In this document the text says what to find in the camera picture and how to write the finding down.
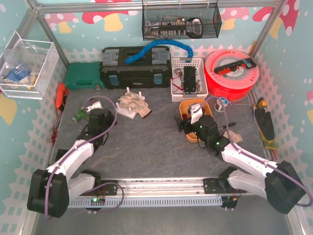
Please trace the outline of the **white peg board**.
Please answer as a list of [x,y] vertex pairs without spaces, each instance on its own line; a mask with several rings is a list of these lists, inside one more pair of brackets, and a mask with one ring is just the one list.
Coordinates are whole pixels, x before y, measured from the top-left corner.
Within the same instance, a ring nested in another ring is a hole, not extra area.
[[126,92],[116,102],[117,113],[130,119],[134,119],[136,114],[139,113],[138,103],[145,101],[145,96],[141,91],[134,93],[126,87]]

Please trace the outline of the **beige work glove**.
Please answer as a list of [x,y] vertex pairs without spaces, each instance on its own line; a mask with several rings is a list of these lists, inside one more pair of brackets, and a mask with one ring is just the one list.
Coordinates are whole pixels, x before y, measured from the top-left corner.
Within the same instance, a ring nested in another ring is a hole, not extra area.
[[138,97],[135,93],[127,92],[118,100],[120,108],[131,108],[133,112],[138,113],[142,118],[145,118],[152,112],[148,103],[142,98]]

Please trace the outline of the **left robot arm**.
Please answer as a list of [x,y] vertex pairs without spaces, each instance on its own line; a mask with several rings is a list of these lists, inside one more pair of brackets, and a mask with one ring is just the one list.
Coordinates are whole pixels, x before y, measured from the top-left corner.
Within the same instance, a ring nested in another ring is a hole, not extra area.
[[45,170],[37,169],[31,177],[27,209],[47,217],[61,217],[70,201],[90,192],[101,182],[100,174],[76,170],[104,144],[104,135],[116,124],[116,116],[107,109],[96,108],[89,114],[89,122],[73,146]]

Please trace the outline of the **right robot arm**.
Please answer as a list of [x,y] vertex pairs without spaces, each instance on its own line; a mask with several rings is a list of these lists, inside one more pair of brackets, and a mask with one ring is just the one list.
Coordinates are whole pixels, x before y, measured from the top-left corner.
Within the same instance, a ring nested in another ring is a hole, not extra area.
[[266,160],[231,143],[220,134],[212,116],[204,115],[198,121],[175,117],[175,121],[179,132],[195,134],[208,152],[238,167],[226,179],[232,188],[265,198],[282,214],[288,214],[305,195],[303,184],[292,164]]

